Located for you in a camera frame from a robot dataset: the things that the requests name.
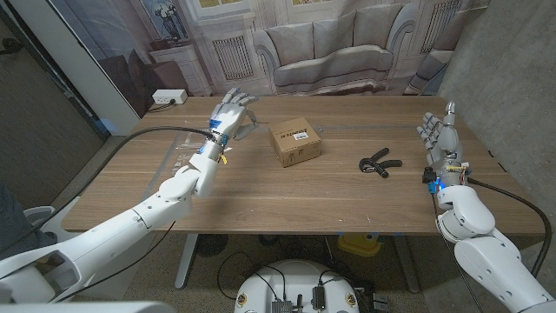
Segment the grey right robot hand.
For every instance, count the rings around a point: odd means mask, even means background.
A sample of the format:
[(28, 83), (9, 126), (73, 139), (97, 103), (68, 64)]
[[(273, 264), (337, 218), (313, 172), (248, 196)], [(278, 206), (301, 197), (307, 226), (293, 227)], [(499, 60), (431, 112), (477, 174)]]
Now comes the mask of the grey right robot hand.
[(444, 187), (465, 185), (468, 163), (463, 161), (463, 146), (454, 127), (455, 102), (447, 104), (444, 117), (427, 112), (422, 120), (417, 132), (425, 144), (428, 163), (422, 182), (436, 182)]

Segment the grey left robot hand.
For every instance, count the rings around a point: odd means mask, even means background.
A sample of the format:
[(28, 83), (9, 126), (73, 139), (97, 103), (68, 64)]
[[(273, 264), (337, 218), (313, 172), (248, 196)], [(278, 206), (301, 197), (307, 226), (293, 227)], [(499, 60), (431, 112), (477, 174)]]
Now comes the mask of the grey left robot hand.
[(217, 104), (209, 119), (209, 130), (223, 150), (230, 138), (242, 140), (249, 132), (259, 126), (255, 113), (248, 104), (257, 101), (257, 97), (241, 93), (239, 88), (232, 88)]

